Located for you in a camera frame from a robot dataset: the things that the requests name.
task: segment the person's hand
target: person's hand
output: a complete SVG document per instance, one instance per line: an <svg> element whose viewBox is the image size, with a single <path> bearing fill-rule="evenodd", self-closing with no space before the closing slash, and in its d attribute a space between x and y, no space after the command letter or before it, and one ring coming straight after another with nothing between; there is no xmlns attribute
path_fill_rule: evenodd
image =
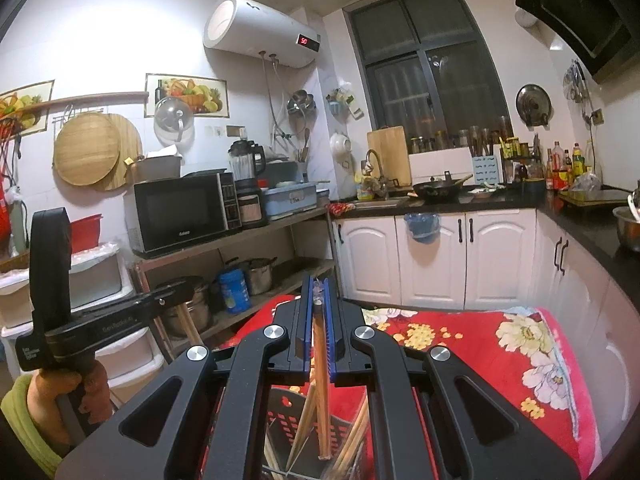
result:
<svg viewBox="0 0 640 480"><path fill-rule="evenodd" d="M31 378L27 409L38 432L54 450L59 450L60 445L71 445L71 437L62 422L56 397L71 393L81 382L84 384L85 394L78 411L89 413L90 424L107 420L113 410L107 372L99 362L96 362L94 369L84 380L79 373L62 369L38 370Z"/></svg>

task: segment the white flower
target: white flower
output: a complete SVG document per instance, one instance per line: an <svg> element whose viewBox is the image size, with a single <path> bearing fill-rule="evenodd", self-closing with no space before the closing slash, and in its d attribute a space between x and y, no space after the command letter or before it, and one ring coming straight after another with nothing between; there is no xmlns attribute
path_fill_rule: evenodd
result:
<svg viewBox="0 0 640 480"><path fill-rule="evenodd" d="M415 310L402 310L401 308L388 308L386 310L387 317L398 317L398 316L411 317L411 316L415 316L416 314L418 313Z"/></svg>
<svg viewBox="0 0 640 480"><path fill-rule="evenodd" d="M511 321L500 323L495 335L500 339L498 345L506 347L507 352L520 349L520 353L528 357L538 351L551 352L553 340L543 321L516 314L505 314L504 317Z"/></svg>
<svg viewBox="0 0 640 480"><path fill-rule="evenodd" d="M390 317L411 317L418 314L413 310L401 310L400 308L377 308L375 310L362 309L364 322L367 325L379 325L386 322Z"/></svg>
<svg viewBox="0 0 640 480"><path fill-rule="evenodd" d="M556 361L542 352L535 352L531 356L531 365L535 368L523 373L522 384L533 388L540 402L550 404L555 410L567 410L569 388Z"/></svg>

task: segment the round wooden board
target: round wooden board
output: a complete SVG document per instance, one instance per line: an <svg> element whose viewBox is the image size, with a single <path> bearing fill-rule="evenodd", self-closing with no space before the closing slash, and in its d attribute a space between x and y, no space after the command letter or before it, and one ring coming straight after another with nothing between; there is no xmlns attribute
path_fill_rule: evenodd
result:
<svg viewBox="0 0 640 480"><path fill-rule="evenodd" d="M86 112L66 122L53 145L53 167L73 186L95 184L120 154L117 129L101 113Z"/></svg>
<svg viewBox="0 0 640 480"><path fill-rule="evenodd" d="M102 191L118 189L120 186L124 186L127 174L127 165L124 161L127 160L127 157L136 160L136 157L142 154L140 134L131 121L120 114L106 114L105 117L111 121L111 124L116 127L120 134L120 156L107 176L95 183L95 189Z"/></svg>

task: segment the microwave control panel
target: microwave control panel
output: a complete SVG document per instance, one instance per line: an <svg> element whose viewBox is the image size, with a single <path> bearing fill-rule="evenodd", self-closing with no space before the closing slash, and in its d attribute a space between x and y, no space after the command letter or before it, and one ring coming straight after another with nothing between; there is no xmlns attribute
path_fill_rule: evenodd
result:
<svg viewBox="0 0 640 480"><path fill-rule="evenodd" d="M240 221L240 208L238 207L238 197L236 197L236 186L234 185L234 176L232 173L219 173L220 193L223 206L225 208L225 217L227 229L236 229L242 227Z"/></svg>

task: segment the window frame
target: window frame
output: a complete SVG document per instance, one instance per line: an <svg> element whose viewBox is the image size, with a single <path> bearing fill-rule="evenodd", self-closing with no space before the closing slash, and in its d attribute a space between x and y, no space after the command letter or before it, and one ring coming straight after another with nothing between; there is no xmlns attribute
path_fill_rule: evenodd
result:
<svg viewBox="0 0 640 480"><path fill-rule="evenodd" d="M431 110L434 115L436 129L446 131L447 135L451 134L453 136L457 136L457 132L450 132L447 127L444 110L442 108L440 95L438 93L438 87L436 86L428 55L431 50L465 43L476 43L480 47L479 54L481 56L483 64L485 65L486 70L492 70L494 75L494 77L488 78L487 81L489 92L491 93L494 102L497 105L502 106L502 110L498 110L497 116L508 116L508 106L504 96L502 82L500 81L500 77L498 76L498 72L495 68L494 60L491 56L491 53L489 52L489 48L487 47L484 37L482 36L482 32L480 31L480 28L478 27L478 24L476 23L476 20L473 17L470 9L468 8L465 0L458 1L462 6L462 10L472 27L472 31L451 34L447 35L444 38L427 41L420 41L417 33L417 27L415 27L415 23L411 19L411 15L406 8L404 0L395 0L398 1L402 12L404 13L415 43L413 45L399 47L387 54L373 56L370 59L365 60L363 56L362 45L360 43L360 38L358 36L358 32L354 23L354 17L360 12L365 12L366 10L372 9L373 7L384 5L389 1L392 0L361 0L343 9L343 12L345 13L345 20L347 23L347 29L351 37L351 43L354 47L360 77L362 79L365 90L365 101L367 102L367 107L369 108L369 118L374 129L380 129L384 126L387 126L387 124L384 122L385 115L382 99L380 98L378 87L375 84L375 69L381 66L385 66L389 63L397 62L398 60L417 56L420 60L422 73L424 74L427 82L427 88L430 92Z"/></svg>

